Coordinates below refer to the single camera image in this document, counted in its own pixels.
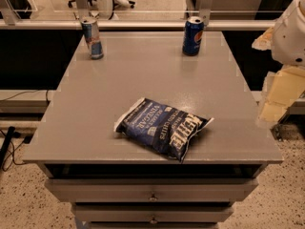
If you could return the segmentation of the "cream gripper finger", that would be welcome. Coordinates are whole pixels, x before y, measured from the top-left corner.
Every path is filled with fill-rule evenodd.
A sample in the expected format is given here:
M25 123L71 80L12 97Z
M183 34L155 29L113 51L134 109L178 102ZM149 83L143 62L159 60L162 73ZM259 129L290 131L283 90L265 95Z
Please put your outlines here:
M277 73L265 77L258 119L276 123L305 92L305 68L284 65Z

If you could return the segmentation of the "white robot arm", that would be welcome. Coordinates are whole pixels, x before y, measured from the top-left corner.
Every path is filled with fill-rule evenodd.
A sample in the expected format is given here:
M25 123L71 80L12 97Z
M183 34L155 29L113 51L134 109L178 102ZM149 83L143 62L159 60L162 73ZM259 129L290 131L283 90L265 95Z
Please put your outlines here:
M267 90L258 118L277 122L305 92L305 0L293 0L277 19L271 51L283 67Z

